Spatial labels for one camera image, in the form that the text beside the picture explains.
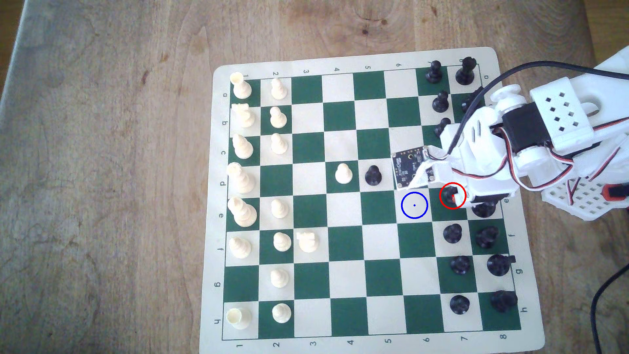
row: chessboard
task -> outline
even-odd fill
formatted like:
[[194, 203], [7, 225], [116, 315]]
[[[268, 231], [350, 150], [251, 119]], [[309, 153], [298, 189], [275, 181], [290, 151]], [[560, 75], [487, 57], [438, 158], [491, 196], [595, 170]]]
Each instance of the chessboard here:
[[[468, 56], [477, 65], [473, 82], [464, 86], [455, 74]], [[433, 60], [442, 64], [442, 79], [434, 84], [426, 80]], [[234, 72], [241, 72], [251, 87], [243, 100], [233, 92]], [[519, 196], [503, 199], [483, 219], [469, 209], [444, 207], [439, 198], [443, 185], [397, 190], [394, 184], [392, 154], [424, 145], [441, 147], [435, 135], [441, 119], [460, 122], [461, 103], [498, 75], [498, 58], [487, 47], [219, 67], [213, 78], [200, 353], [495, 353], [541, 348], [540, 303]], [[281, 100], [271, 95], [276, 77], [287, 89]], [[449, 107], [437, 113], [431, 104], [442, 90], [449, 94]], [[482, 104], [492, 105], [490, 94]], [[249, 105], [255, 118], [251, 126], [239, 124], [233, 103]], [[270, 123], [273, 106], [287, 117], [281, 128]], [[285, 153], [272, 152], [273, 133], [288, 143]], [[235, 134], [251, 143], [249, 158], [236, 156]], [[226, 173], [232, 162], [255, 180], [252, 191], [237, 192]], [[340, 163], [352, 171], [347, 184], [335, 179]], [[382, 174], [376, 186], [365, 181], [373, 165]], [[416, 193], [403, 204], [409, 192]], [[227, 207], [232, 197], [256, 210], [250, 227], [235, 222]], [[286, 217], [272, 215], [274, 199], [288, 206]], [[454, 244], [443, 235], [453, 224], [462, 234]], [[475, 235], [488, 226], [495, 226], [499, 235], [493, 247], [482, 248]], [[277, 232], [291, 238], [288, 251], [274, 247]], [[317, 235], [316, 251], [300, 249], [298, 232]], [[246, 258], [230, 251], [234, 237], [250, 243]], [[494, 254], [515, 257], [501, 277], [487, 268]], [[464, 274], [451, 269], [456, 256], [471, 260]], [[285, 287], [271, 284], [275, 269], [289, 275]], [[515, 291], [517, 304], [497, 311], [491, 299], [498, 290]], [[457, 295], [469, 300], [464, 314], [451, 309]], [[291, 310], [285, 323], [272, 315], [280, 303]], [[236, 329], [226, 321], [230, 309], [244, 309], [250, 324]]]

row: black pawn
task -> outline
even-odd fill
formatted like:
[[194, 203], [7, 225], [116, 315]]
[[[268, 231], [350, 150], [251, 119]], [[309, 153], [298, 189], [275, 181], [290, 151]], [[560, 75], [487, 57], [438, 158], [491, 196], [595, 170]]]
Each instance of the black pawn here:
[[461, 85], [469, 85], [474, 81], [474, 68], [476, 67], [476, 59], [466, 57], [463, 59], [461, 68], [457, 71], [454, 78]]
[[498, 290], [491, 294], [491, 307], [498, 312], [506, 312], [518, 303], [518, 296], [515, 291]]
[[481, 248], [492, 248], [499, 234], [496, 226], [487, 226], [476, 233], [476, 244]]
[[463, 295], [454, 295], [450, 299], [450, 310], [457, 315], [462, 315], [470, 309], [470, 300]]
[[436, 84], [441, 81], [441, 77], [443, 74], [441, 73], [441, 62], [439, 60], [434, 60], [430, 63], [430, 69], [426, 73], [426, 81], [431, 84]]
[[456, 274], [465, 274], [470, 270], [470, 258], [468, 256], [456, 256], [450, 258], [450, 268]]
[[439, 91], [437, 98], [433, 100], [433, 109], [437, 113], [443, 113], [448, 110], [449, 106], [448, 93], [446, 91]]
[[443, 229], [443, 238], [448, 243], [457, 243], [461, 241], [461, 235], [463, 235], [463, 228], [459, 224], [448, 225]]
[[365, 173], [365, 181], [370, 186], [377, 186], [382, 181], [382, 173], [380, 173], [378, 166], [369, 166], [369, 169]]

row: wood grain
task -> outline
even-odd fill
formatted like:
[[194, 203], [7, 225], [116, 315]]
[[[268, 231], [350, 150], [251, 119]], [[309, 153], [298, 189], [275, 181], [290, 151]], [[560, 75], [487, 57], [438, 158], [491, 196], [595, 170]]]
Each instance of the wood grain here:
[[[198, 352], [211, 75], [220, 65], [487, 45], [591, 66], [580, 1], [30, 0], [0, 108], [0, 352]], [[525, 89], [564, 75], [534, 69]], [[524, 193], [544, 353], [591, 353], [625, 211]], [[629, 351], [629, 280], [599, 303]]]

